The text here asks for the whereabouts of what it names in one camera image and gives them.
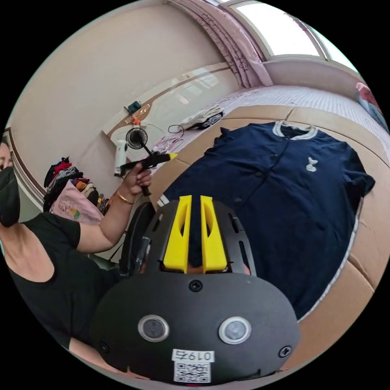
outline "qr code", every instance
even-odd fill
[[[175,382],[210,383],[210,363],[175,362]]]

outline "cardboard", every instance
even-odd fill
[[[231,130],[249,123],[286,120],[309,124],[347,142],[358,153],[376,184],[365,197],[350,257],[338,279],[316,309],[300,323],[302,340],[287,361],[293,368],[312,360],[331,347],[353,324],[371,299],[390,254],[390,168],[380,141],[355,122],[323,110],[289,106],[239,107],[183,148],[178,157],[162,166],[153,177],[152,202],[192,163],[201,158],[220,127]]]

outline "window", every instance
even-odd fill
[[[287,14],[264,3],[236,7],[245,19],[250,20],[259,36],[267,42],[271,55],[307,54],[318,56],[309,36]]]
[[[213,0],[242,22],[259,43],[268,60],[279,56],[322,59],[358,73],[348,58],[318,31],[266,3],[246,0]]]
[[[320,34],[317,30],[311,27],[311,30],[314,32],[322,44],[326,47],[326,50],[329,53],[329,57],[340,64],[347,66],[348,68],[354,70],[356,73],[359,73],[358,70],[352,65],[352,62],[327,38]]]

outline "screw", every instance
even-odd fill
[[[106,343],[104,343],[104,342],[101,341],[101,342],[99,343],[99,347],[100,347],[100,349],[102,350],[102,352],[108,353],[109,349],[108,349],[108,345],[107,345]]]
[[[292,348],[289,345],[286,345],[279,351],[279,357],[280,358],[285,358],[288,356],[292,351]]]
[[[193,293],[197,293],[202,289],[203,284],[200,280],[191,280],[188,287]]]

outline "navy blue shirt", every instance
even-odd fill
[[[199,195],[237,213],[257,276],[278,287],[297,318],[319,301],[348,256],[360,201],[374,186],[357,153],[316,128],[249,124],[221,136],[164,192],[193,195],[189,258],[202,263]]]

